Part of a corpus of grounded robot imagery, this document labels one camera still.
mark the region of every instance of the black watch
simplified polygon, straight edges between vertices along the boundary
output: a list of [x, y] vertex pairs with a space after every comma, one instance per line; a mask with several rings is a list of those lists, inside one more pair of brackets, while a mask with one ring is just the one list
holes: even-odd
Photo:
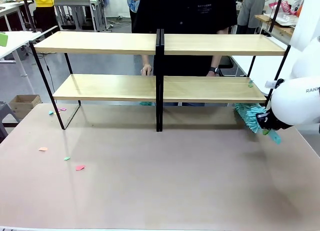
[[220, 77], [223, 77], [224, 75], [221, 72], [221, 69], [219, 67], [210, 67], [210, 71], [214, 72], [215, 74], [219, 75]]

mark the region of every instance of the gray pants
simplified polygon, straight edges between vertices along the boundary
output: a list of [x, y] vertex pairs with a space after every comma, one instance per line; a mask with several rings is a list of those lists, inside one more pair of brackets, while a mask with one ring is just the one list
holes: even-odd
[[258, 28], [260, 21], [255, 18], [255, 15], [262, 15], [264, 7], [265, 0], [243, 0], [238, 16], [238, 25]]

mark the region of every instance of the hand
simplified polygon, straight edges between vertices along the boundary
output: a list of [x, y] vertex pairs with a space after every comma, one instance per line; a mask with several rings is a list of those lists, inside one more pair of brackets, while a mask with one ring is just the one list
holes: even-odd
[[142, 76], [149, 76], [152, 73], [152, 67], [150, 64], [145, 64], [143, 68], [141, 69], [141, 75]]
[[207, 77], [219, 77], [219, 74], [213, 72], [213, 71], [209, 71], [208, 74], [206, 75]]

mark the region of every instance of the person's right hand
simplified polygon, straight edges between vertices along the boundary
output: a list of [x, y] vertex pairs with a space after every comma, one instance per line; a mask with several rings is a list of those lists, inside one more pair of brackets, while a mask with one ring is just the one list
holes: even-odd
[[145, 64], [143, 68], [141, 69], [141, 75], [142, 76], [149, 76], [152, 73], [152, 67], [150, 64]]

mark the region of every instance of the brown box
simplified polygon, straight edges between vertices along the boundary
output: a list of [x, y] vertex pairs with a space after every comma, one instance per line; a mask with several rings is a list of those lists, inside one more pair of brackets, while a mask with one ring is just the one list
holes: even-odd
[[41, 98], [38, 94], [17, 95], [9, 103], [12, 111], [18, 119], [23, 119], [37, 105], [41, 104]]

